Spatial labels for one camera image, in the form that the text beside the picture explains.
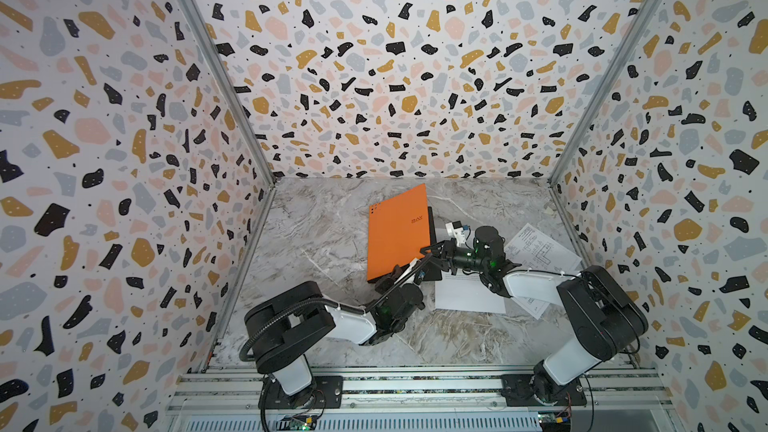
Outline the orange folder black inside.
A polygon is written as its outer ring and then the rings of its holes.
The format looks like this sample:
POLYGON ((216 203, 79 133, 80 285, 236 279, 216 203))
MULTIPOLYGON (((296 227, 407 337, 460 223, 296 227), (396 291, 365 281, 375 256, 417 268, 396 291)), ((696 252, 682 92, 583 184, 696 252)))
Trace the orange folder black inside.
POLYGON ((423 256, 436 241, 427 188, 419 185, 368 209, 367 282, 375 283, 423 256))

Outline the white technical drawing sheet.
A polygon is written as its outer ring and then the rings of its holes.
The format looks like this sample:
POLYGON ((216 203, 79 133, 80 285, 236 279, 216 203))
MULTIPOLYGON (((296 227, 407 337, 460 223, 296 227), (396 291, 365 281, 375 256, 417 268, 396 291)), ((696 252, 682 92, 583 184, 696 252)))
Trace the white technical drawing sheet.
POLYGON ((503 279, 507 293, 535 319, 550 305, 562 306, 556 287, 582 270, 574 252, 530 224, 505 246, 505 252, 517 263, 503 279))

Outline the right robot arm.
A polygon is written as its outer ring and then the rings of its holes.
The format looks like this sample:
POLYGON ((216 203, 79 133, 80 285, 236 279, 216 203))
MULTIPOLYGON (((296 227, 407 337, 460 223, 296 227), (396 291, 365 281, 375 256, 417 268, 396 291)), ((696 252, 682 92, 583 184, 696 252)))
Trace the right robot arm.
POLYGON ((491 226, 476 229, 470 246, 458 239, 420 249, 425 261, 442 272, 462 270, 479 277, 490 292, 504 298, 533 299, 564 309, 573 331, 558 351, 537 363, 526 383, 506 394, 555 405, 569 386, 597 365, 640 347, 649 324, 625 290, 600 266, 578 273, 525 267, 507 258, 505 241, 491 226))

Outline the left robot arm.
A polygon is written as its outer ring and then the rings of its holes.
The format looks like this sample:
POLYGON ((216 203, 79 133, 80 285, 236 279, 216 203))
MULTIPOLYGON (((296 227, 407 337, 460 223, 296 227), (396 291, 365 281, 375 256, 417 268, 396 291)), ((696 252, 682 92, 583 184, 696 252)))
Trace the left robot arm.
POLYGON ((364 306, 332 300, 316 282, 306 281, 253 307, 244 318, 247 339, 239 360, 253 363, 290 398, 313 392, 306 353, 325 338, 374 346, 400 333, 425 307, 420 283, 434 262, 429 253, 393 271, 382 282, 386 289, 364 306))

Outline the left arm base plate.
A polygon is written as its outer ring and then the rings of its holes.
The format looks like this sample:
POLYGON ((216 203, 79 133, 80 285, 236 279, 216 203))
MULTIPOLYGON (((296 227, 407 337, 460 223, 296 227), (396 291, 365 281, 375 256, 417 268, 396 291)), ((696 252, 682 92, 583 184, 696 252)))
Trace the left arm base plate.
POLYGON ((339 409, 343 385, 340 375, 315 376, 309 386, 287 394, 276 380, 271 380, 261 394, 259 407, 265 410, 339 409))

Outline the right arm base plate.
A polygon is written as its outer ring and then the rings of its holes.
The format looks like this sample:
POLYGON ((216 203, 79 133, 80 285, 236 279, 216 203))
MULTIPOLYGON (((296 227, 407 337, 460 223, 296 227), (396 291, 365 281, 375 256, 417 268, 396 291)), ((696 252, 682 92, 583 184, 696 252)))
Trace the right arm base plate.
POLYGON ((502 375, 501 395, 509 407, 587 405, 587 398, 577 380, 559 385, 543 374, 502 375))

